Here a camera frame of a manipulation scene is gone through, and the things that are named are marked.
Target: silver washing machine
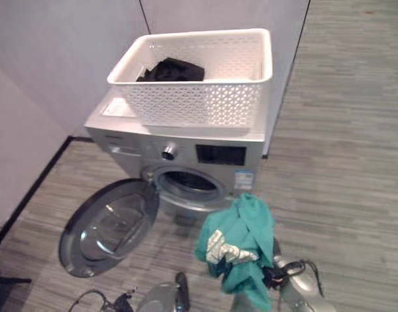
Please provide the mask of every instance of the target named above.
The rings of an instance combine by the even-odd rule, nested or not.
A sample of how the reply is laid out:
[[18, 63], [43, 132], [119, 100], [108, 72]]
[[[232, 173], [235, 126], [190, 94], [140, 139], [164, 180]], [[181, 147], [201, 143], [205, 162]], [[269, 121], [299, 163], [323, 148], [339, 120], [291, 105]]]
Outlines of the silver washing machine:
[[201, 218], [252, 191], [266, 139], [266, 111], [252, 129], [147, 127], [111, 90], [85, 127], [129, 179], [84, 202], [65, 227], [60, 262], [90, 277], [124, 259], [153, 225], [158, 209]]

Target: label sticker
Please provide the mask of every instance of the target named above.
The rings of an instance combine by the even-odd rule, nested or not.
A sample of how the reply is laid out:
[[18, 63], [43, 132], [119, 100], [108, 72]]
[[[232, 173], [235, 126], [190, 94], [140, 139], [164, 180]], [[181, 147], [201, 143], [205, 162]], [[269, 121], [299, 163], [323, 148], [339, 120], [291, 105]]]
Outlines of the label sticker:
[[235, 171], [235, 189], [251, 190], [253, 187], [253, 179], [255, 174], [250, 170]]

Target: gray wall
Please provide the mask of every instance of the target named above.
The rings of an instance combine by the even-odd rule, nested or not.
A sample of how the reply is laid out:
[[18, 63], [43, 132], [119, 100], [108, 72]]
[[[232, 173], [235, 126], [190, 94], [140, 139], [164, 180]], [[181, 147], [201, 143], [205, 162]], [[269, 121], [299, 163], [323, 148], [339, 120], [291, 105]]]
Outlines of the gray wall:
[[282, 103], [308, 2], [309, 0], [142, 0], [152, 33], [257, 27], [271, 31], [273, 81], [267, 145]]
[[0, 226], [143, 34], [137, 0], [0, 0]]

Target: washing machine door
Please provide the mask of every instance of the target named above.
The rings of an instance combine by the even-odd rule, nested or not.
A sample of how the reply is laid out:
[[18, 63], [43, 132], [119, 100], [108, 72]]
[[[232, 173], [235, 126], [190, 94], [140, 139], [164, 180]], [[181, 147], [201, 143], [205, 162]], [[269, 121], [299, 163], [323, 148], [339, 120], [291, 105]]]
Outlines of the washing machine door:
[[87, 278], [116, 266], [153, 225], [159, 197], [142, 179], [124, 179], [102, 188], [77, 209], [59, 245], [63, 267]]

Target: plastic basket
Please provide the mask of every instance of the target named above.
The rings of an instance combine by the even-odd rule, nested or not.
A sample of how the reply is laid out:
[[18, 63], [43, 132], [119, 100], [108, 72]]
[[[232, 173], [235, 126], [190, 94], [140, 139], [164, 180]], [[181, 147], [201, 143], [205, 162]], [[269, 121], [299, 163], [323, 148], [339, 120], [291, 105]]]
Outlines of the plastic basket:
[[[136, 82], [167, 57], [202, 66], [204, 81]], [[142, 36], [108, 82], [145, 125], [247, 128], [269, 104], [271, 77], [269, 32], [242, 29]]]

